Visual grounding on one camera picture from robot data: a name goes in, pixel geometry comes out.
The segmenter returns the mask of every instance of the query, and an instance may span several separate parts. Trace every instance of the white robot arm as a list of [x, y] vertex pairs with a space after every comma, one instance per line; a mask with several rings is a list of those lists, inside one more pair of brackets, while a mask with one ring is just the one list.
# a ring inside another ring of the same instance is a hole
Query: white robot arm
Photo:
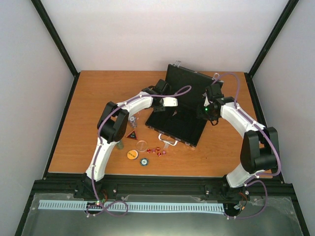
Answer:
[[[128, 120], [129, 117], [133, 116], [134, 114], [136, 114], [137, 112], [143, 109], [151, 107], [153, 105], [154, 98], [151, 97], [149, 93], [142, 91], [138, 95], [134, 96], [133, 98], [129, 100], [132, 100], [132, 101], [130, 101], [129, 103], [127, 103], [128, 102], [127, 100], [127, 101], [120, 102], [117, 104], [114, 104], [114, 103], [107, 104], [107, 106], [104, 109], [102, 118], [104, 119], [105, 116], [108, 114], [108, 111], [112, 111], [114, 107], [120, 107], [126, 104], [125, 106], [122, 107], [124, 114], [127, 114], [126, 116], [123, 117], [123, 120], [125, 122], [122, 122], [122, 123], [125, 123], [126, 125], [126, 120]], [[161, 107], [177, 106], [177, 99], [174, 97], [163, 97], [163, 98], [158, 99], [157, 104]], [[106, 135], [103, 135], [103, 136], [101, 135], [97, 139], [97, 145], [96, 145], [96, 149], [93, 155], [93, 159], [88, 169], [86, 170], [87, 176], [92, 179], [92, 170], [94, 169], [95, 181], [99, 181], [104, 177], [105, 167], [109, 159], [109, 156], [114, 146], [119, 142], [119, 140], [121, 140], [121, 138], [125, 134], [126, 126], [124, 126], [124, 124], [121, 124], [118, 126], [119, 126], [118, 128], [121, 129], [120, 132], [123, 132], [123, 135], [117, 134], [116, 139], [113, 139], [113, 140], [111, 140], [110, 137], [109, 136], [107, 137]]]
[[203, 107], [199, 108], [198, 116], [209, 120], [212, 125], [217, 125], [219, 118], [223, 118], [243, 138], [241, 163], [226, 176], [229, 187], [241, 187], [252, 176], [259, 177], [259, 173], [277, 166], [275, 154], [259, 130], [263, 130], [269, 136], [269, 141], [279, 153], [277, 131], [256, 122], [234, 101], [233, 97], [224, 97], [218, 84], [206, 88], [206, 100]]

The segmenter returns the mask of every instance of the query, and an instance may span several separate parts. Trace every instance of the small round object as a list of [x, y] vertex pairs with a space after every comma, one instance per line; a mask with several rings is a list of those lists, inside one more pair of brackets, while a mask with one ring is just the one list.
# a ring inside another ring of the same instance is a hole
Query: small round object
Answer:
[[127, 153], [127, 157], [128, 159], [130, 160], [135, 160], [138, 158], [138, 152], [136, 150], [130, 150], [128, 153]]
[[137, 148], [138, 151], [143, 152], [143, 151], [147, 150], [148, 144], [147, 144], [146, 141], [140, 140], [139, 142], [137, 142], [136, 148]]
[[141, 166], [147, 166], [149, 164], [149, 160], [147, 158], [142, 158], [140, 160], [140, 165]]

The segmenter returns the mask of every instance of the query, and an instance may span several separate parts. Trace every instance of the black corner post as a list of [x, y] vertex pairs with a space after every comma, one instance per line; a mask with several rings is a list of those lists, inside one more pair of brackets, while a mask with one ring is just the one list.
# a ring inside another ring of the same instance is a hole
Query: black corner post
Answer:
[[53, 23], [51, 22], [49, 15], [47, 14], [41, 0], [31, 0], [36, 11], [38, 12], [39, 16], [41, 17], [43, 23], [45, 24], [48, 32], [50, 33], [53, 41], [55, 42], [59, 52], [61, 53], [65, 63], [69, 67], [69, 70], [71, 71], [71, 74], [73, 77], [78, 76], [78, 71], [76, 70], [67, 50], [65, 49], [63, 42], [61, 41]]
[[283, 12], [281, 13], [278, 21], [276, 22], [274, 28], [272, 29], [269, 37], [267, 38], [267, 41], [265, 42], [264, 46], [262, 47], [260, 53], [258, 54], [258, 57], [256, 58], [254, 64], [251, 67], [251, 70], [249, 71], [250, 79], [254, 77], [254, 74], [258, 70], [260, 64], [264, 60], [265, 56], [267, 55], [269, 49], [275, 42], [276, 38], [278, 37], [278, 34], [282, 30], [283, 26], [285, 25], [286, 21], [288, 20], [289, 16], [291, 15], [292, 11], [294, 10], [295, 6], [297, 5], [299, 0], [289, 0], [283, 9]]

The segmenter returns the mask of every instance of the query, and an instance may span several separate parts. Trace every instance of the black metal frame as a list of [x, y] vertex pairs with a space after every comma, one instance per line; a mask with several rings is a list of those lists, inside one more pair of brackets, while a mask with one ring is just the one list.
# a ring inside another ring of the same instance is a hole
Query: black metal frame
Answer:
[[[71, 103], [73, 93], [75, 91], [76, 84], [79, 79], [80, 73], [77, 72], [72, 60], [67, 53], [58, 33], [53, 26], [43, 4], [40, 0], [31, 0], [34, 4], [37, 12], [39, 13], [41, 19], [43, 20], [47, 30], [49, 31], [52, 39], [54, 40], [57, 48], [59, 49], [65, 63], [68, 65], [74, 80], [73, 84], [66, 102], [66, 106], [63, 111], [63, 116], [59, 124], [56, 137], [53, 143], [51, 153], [45, 168], [43, 179], [36, 180], [34, 182], [33, 188], [30, 193], [30, 197], [27, 201], [25, 210], [21, 217], [20, 224], [17, 228], [15, 236], [20, 236], [22, 234], [24, 224], [32, 204], [33, 196], [35, 193], [75, 193], [77, 188], [77, 183], [81, 180], [82, 175], [79, 174], [52, 174], [48, 173], [48, 168], [51, 163], [58, 138], [63, 127], [63, 123]], [[287, 19], [289, 18], [294, 7], [298, 3], [298, 0], [289, 0], [286, 7], [284, 8], [281, 16], [279, 17], [276, 25], [271, 31], [266, 43], [261, 49], [257, 59], [255, 60], [249, 73], [244, 73], [248, 89], [251, 95], [253, 107], [257, 117], [257, 121], [266, 125], [264, 115], [258, 100], [258, 96], [252, 82], [252, 78], [261, 65], [263, 59], [271, 48], [273, 42], [276, 40], [281, 29], [285, 25]], [[108, 187], [110, 198], [120, 198], [121, 196], [126, 196], [129, 194], [154, 194], [154, 195], [190, 195], [198, 196], [207, 199], [206, 188], [209, 185], [217, 184], [221, 181], [221, 178], [199, 178], [199, 177], [147, 177], [147, 176], [105, 176], [106, 186]], [[294, 188], [292, 184], [284, 183], [282, 175], [279, 177], [274, 177], [273, 179], [263, 179], [263, 182], [267, 186], [269, 196], [285, 196], [291, 197], [295, 212], [298, 216], [298, 220], [305, 236], [309, 236], [309, 231], [307, 229], [302, 211], [300, 209], [297, 197], [295, 195]], [[252, 196], [263, 196], [264, 189], [260, 185], [252, 185], [248, 188]]]

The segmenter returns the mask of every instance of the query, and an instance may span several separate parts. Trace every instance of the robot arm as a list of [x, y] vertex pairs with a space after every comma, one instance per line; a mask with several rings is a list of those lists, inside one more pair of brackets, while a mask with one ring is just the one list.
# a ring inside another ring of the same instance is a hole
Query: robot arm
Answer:
[[219, 118], [227, 120], [243, 138], [241, 163], [226, 176], [231, 188], [241, 187], [252, 176], [277, 166], [275, 155], [258, 128], [267, 134], [279, 152], [277, 131], [256, 122], [234, 102], [234, 98], [224, 97], [219, 85], [213, 84], [206, 88], [206, 100], [203, 108], [199, 108], [198, 115], [209, 120], [212, 125], [217, 125]]
[[120, 102], [120, 103], [107, 103], [103, 114], [98, 122], [97, 128], [99, 129], [102, 122], [106, 117], [116, 108], [126, 104], [123, 108], [119, 109], [113, 116], [116, 121], [109, 119], [101, 128], [100, 137], [97, 139], [96, 149], [93, 159], [88, 169], [86, 170], [87, 176], [92, 179], [92, 171], [94, 169], [94, 180], [99, 181], [104, 177], [105, 167], [108, 162], [109, 156], [116, 145], [124, 136], [128, 118], [135, 113], [154, 107], [156, 111], [165, 110], [164, 107], [177, 106], [177, 99], [173, 97], [153, 98], [152, 94], [166, 93], [169, 90], [167, 83], [160, 80], [153, 89], [145, 88], [138, 95], [133, 98]]

